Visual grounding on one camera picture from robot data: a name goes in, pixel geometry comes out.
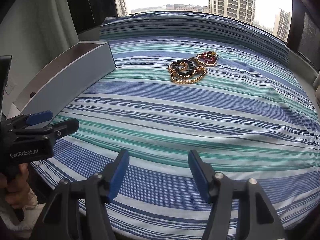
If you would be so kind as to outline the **left hand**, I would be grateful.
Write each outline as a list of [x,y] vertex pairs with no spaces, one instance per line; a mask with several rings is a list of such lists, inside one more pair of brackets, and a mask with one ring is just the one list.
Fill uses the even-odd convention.
[[6,177],[1,174],[1,189],[6,189],[8,192],[5,195],[5,200],[14,209],[23,208],[29,203],[28,164],[20,164],[19,169],[20,171],[16,175],[16,178],[9,183]]

